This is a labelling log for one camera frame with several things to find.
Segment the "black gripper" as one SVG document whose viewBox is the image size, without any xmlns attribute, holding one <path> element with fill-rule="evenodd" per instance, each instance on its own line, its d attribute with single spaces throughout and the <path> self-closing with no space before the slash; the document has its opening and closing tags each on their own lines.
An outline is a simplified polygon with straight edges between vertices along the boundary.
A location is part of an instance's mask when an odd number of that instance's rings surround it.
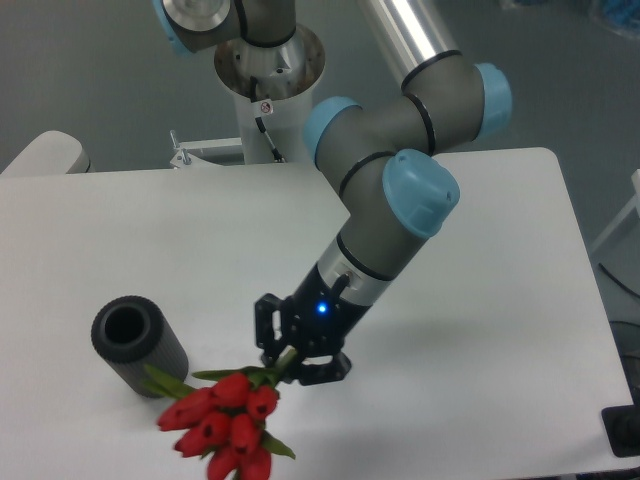
<svg viewBox="0 0 640 480">
<path fill-rule="evenodd" d="M 338 296 L 314 265 L 292 295 L 280 299 L 267 293 L 255 302 L 255 343 L 262 350 L 261 361 L 275 364 L 290 345 L 298 350 L 290 368 L 291 382 L 313 386 L 342 381 L 351 370 L 351 360 L 340 351 L 369 309 Z M 276 313 L 280 315 L 279 337 L 274 327 Z M 329 355 L 325 363 L 304 363 L 306 357 Z"/>
</svg>

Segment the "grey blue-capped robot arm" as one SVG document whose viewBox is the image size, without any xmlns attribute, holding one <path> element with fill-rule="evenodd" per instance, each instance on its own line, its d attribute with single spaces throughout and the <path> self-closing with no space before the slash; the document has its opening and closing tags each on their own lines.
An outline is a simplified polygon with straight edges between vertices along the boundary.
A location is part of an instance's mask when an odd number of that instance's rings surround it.
<svg viewBox="0 0 640 480">
<path fill-rule="evenodd" d="M 400 86 L 367 110 L 346 97 L 311 98 L 326 65 L 292 1 L 157 1 L 169 43 L 214 50 L 232 95 L 244 161 L 308 162 L 349 217 L 296 291 L 255 305 L 263 364 L 284 382 L 342 380 L 349 332 L 457 205 L 460 190 L 435 155 L 504 128 L 505 75 L 467 61 L 429 1 L 363 1 L 360 9 Z"/>
</svg>

